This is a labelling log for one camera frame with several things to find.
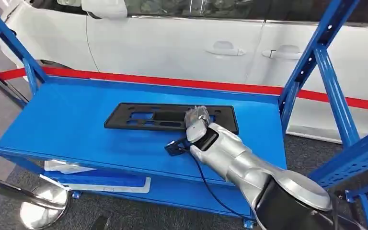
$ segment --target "red stripe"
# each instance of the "red stripe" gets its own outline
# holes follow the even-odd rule
[[[198,80],[170,79],[170,78],[147,77],[147,76],[115,74],[115,73],[99,73],[99,72],[81,71],[73,69],[56,69],[48,67],[43,67],[43,69],[49,75],[83,78],[83,79],[93,78],[111,81],[125,81],[125,82],[146,83],[156,85],[169,85],[169,86],[180,86],[199,89],[251,92],[263,94],[275,94],[275,95],[279,95],[283,90],[282,87],[276,86],[245,85],[245,84],[222,83],[222,82],[212,82],[202,80],[198,81]],[[24,69],[13,69],[0,73],[0,77],[4,80],[18,78],[24,75],[25,75]],[[297,96],[299,98],[309,100],[328,102],[327,95],[322,92],[301,90]],[[368,100],[346,97],[346,101],[348,105],[351,107],[368,109]]]

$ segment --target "silver robotic arm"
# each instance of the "silver robotic arm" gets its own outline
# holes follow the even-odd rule
[[[190,152],[241,190],[261,229],[364,229],[341,217],[334,226],[327,191],[297,172],[260,159],[237,135],[209,123],[205,112],[195,108],[185,116]],[[339,227],[338,222],[348,225]]]

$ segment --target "car window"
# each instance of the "car window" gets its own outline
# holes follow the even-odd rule
[[[87,14],[81,6],[59,0],[30,0],[32,6],[61,12]],[[331,0],[125,0],[128,16],[258,19],[318,22]],[[361,0],[348,22],[368,23],[368,0]]]
[[[128,15],[264,19],[268,0],[125,0]]]
[[[30,0],[29,3],[35,7],[40,9],[61,11],[65,13],[74,13],[74,14],[87,14],[86,11],[82,10],[80,6],[66,6],[61,5],[57,2],[57,0]]]
[[[273,0],[268,20],[318,22],[331,0]],[[368,0],[361,0],[347,20],[368,23]]]

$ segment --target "black plastic tray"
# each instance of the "black plastic tray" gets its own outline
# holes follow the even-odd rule
[[[105,128],[185,130],[185,112],[194,104],[120,103],[104,123]],[[229,105],[206,105],[212,121],[239,133],[235,111]]]

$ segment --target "white car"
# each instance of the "white car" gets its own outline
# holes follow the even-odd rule
[[[2,19],[45,65],[284,86],[330,0],[12,0]],[[3,53],[22,63],[1,42]],[[368,0],[329,49],[347,97],[368,100]],[[325,92],[316,68],[303,89]],[[368,109],[351,107],[359,135]],[[328,103],[297,99],[288,133],[340,141]]]

